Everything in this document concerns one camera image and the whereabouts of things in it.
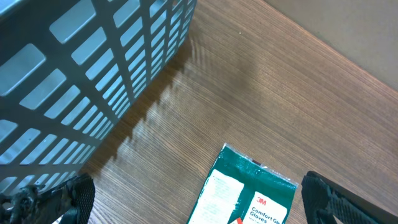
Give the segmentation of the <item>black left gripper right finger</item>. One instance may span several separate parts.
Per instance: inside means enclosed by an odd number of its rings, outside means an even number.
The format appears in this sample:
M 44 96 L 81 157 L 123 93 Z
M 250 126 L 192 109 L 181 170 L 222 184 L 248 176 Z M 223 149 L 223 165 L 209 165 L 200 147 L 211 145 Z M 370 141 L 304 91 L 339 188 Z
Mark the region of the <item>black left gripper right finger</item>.
M 397 216 L 315 171 L 302 179 L 302 200 L 309 224 L 397 223 Z

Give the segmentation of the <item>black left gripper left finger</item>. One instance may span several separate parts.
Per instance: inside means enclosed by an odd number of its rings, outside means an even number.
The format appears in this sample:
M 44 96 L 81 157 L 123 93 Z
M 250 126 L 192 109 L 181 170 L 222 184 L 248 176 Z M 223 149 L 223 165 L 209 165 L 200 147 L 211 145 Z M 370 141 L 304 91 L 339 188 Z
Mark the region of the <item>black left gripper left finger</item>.
M 95 185 L 82 174 L 47 190 L 27 185 L 14 195 L 1 194 L 1 223 L 88 223 L 95 200 Z

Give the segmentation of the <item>green 3M glove package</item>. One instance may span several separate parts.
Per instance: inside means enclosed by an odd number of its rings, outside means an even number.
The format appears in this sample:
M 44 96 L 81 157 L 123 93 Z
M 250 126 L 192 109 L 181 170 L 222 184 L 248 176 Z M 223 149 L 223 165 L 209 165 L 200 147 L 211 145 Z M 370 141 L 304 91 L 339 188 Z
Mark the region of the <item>green 3M glove package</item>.
M 187 220 L 283 224 L 298 183 L 224 144 Z

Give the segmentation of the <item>grey plastic mesh basket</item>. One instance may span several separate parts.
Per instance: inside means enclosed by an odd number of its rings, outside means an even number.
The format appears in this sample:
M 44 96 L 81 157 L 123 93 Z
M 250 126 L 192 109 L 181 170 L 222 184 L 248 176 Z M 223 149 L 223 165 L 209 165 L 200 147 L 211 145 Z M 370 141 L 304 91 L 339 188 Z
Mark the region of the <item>grey plastic mesh basket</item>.
M 1 2 L 1 193 L 78 173 L 184 43 L 196 0 Z

